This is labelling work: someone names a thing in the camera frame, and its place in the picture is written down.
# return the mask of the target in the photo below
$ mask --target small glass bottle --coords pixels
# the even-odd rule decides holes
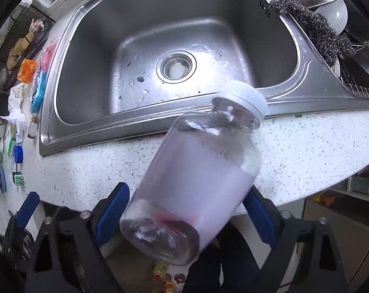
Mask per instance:
[[[210,112],[180,115],[125,209],[120,227],[158,260],[186,264],[218,234],[251,189],[260,152],[251,132],[267,102],[248,84],[227,82]]]
[[[27,136],[30,139],[35,139],[35,137],[37,136],[37,132],[38,132],[38,124],[39,124],[39,118],[37,115],[33,115],[31,117],[31,121],[29,124],[29,131]]]
[[[167,274],[170,265],[163,261],[158,261],[153,268],[153,275],[156,280],[163,280]]]

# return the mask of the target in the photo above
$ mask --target white jar lid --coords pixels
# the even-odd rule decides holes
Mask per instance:
[[[216,98],[225,98],[237,103],[251,112],[259,123],[268,112],[267,101],[263,95],[254,87],[238,80],[225,83]]]

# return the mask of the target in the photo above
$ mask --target blue object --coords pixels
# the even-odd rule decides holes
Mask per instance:
[[[96,225],[95,244],[100,247],[109,241],[130,199],[130,190],[123,184]]]
[[[15,147],[14,159],[16,164],[23,163],[23,149],[20,145]]]
[[[39,201],[39,195],[36,192],[30,192],[29,195],[27,195],[22,206],[15,215],[16,226],[19,228],[25,228],[27,226]]]
[[[30,110],[33,114],[37,114],[39,110],[41,109],[41,105],[43,102],[43,96],[45,95],[45,89],[46,89],[46,77],[47,72],[41,71],[39,76],[39,81],[37,85],[37,91],[33,95]]]
[[[255,225],[261,240],[273,247],[277,242],[274,223],[252,190],[249,191],[242,204]]]
[[[5,193],[7,191],[7,185],[6,185],[6,177],[4,176],[4,170],[2,166],[0,166],[0,183],[1,183],[1,192]]]

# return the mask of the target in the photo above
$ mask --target white plate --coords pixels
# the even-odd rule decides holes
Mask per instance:
[[[324,14],[328,20],[328,24],[332,27],[336,34],[343,32],[347,24],[348,12],[347,6],[343,0],[336,0],[317,8],[314,13]]]
[[[336,75],[337,78],[340,77],[340,62],[339,58],[336,59],[336,63],[332,66],[332,71]]]

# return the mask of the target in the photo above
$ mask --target sink drain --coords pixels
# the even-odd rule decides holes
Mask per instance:
[[[169,84],[189,79],[197,68],[193,55],[186,51],[173,51],[164,55],[156,68],[159,78]]]

